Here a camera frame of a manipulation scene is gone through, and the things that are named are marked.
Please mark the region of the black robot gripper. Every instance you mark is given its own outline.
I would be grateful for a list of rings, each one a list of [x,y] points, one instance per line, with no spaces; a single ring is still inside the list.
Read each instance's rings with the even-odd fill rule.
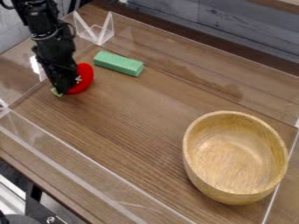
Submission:
[[[31,27],[31,51],[58,94],[65,94],[77,84],[77,65],[72,58],[74,27],[69,23],[38,23]]]

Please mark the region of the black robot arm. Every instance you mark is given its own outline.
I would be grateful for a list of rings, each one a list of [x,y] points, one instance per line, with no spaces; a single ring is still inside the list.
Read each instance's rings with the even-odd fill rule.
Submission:
[[[80,77],[73,59],[74,27],[58,19],[53,0],[11,0],[11,5],[30,32],[35,60],[57,92],[65,94]]]

